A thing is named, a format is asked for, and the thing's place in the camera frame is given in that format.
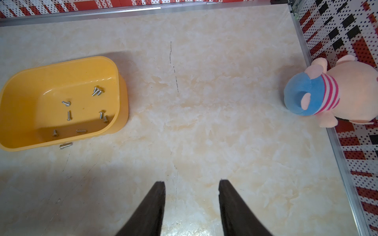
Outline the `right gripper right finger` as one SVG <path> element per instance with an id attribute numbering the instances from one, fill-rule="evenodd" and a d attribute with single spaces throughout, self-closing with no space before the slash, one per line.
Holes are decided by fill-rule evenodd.
<path id="1" fill-rule="evenodd" d="M 225 236 L 272 236 L 229 180 L 219 182 L 219 204 Z"/>

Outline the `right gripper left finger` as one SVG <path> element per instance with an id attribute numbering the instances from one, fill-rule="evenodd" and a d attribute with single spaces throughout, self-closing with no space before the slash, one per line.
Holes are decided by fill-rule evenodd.
<path id="1" fill-rule="evenodd" d="M 117 236 L 159 236 L 164 216 L 165 184 L 155 182 Z"/>

